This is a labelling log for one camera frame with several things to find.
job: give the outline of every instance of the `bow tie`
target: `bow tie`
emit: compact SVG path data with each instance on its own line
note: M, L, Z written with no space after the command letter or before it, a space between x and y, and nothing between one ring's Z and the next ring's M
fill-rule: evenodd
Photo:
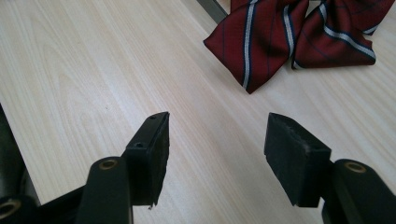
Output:
M204 41L252 93L288 58L293 69L375 63L372 35L394 0L232 0L231 13Z

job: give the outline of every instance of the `dark red fabric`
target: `dark red fabric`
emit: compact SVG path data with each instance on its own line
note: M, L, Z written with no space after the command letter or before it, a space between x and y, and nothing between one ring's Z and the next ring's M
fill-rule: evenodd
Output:
M204 43L252 93L292 56L293 68L375 63L371 35L394 0L232 0Z

